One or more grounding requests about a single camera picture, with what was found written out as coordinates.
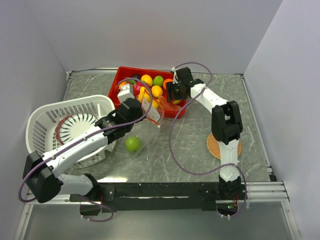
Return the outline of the clear zip bag orange zipper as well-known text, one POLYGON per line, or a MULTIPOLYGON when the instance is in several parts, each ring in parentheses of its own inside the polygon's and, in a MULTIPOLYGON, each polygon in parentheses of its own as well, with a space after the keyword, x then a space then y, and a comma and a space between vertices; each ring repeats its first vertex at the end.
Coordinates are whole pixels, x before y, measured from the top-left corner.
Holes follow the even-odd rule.
POLYGON ((153 97, 151 93, 150 95, 150 102, 147 102, 145 99, 142 100, 142 110, 143 113, 146 112, 146 110, 149 110, 149 112, 146 115, 146 118, 142 120, 141 122, 136 123, 133 128, 132 132, 128 134, 128 136, 125 138, 125 142, 128 137, 136 136, 141 141, 141 148, 137 152, 130 152, 130 153, 138 153, 140 152, 144 147, 148 145, 148 143, 153 140, 156 135, 160 132, 160 128, 163 122, 164 118, 164 108, 159 102, 160 108, 155 109, 152 106, 152 100, 158 100, 157 98, 153 97))

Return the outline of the green lime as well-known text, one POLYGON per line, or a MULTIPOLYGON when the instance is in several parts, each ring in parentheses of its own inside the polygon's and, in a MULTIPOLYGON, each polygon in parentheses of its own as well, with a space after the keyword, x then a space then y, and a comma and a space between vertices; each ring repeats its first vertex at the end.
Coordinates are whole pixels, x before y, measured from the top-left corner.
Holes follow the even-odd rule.
POLYGON ((142 147, 142 142, 137 136, 130 136, 125 141, 126 149, 129 152, 137 152, 142 147))

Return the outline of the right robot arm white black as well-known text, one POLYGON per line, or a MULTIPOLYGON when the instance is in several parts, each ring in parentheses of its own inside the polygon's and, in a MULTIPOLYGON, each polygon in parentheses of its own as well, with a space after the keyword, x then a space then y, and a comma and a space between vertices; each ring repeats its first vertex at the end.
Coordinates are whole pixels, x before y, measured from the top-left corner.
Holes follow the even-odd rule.
POLYGON ((188 67, 172 68, 173 81, 167 84, 169 101, 190 99, 181 109, 185 110, 193 102, 199 102, 211 114, 211 133, 218 142, 220 152, 218 194, 230 199, 245 186, 245 178, 238 167, 238 146, 243 123, 239 104, 227 101, 208 88, 199 78, 192 76, 188 67))

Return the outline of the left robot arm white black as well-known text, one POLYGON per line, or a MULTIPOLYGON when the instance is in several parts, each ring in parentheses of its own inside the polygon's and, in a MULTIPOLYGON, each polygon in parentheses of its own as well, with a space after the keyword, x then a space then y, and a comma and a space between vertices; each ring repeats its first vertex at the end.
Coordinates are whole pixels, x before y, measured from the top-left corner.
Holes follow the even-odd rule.
POLYGON ((123 101, 118 109, 96 118, 93 114, 68 116, 62 125, 67 142, 45 153, 34 151, 26 158, 22 183, 27 185, 39 203, 46 203, 59 194, 83 196, 94 201, 102 194, 100 183, 91 175, 68 175, 65 170, 83 157, 112 144, 130 132, 145 114, 135 98, 123 101))

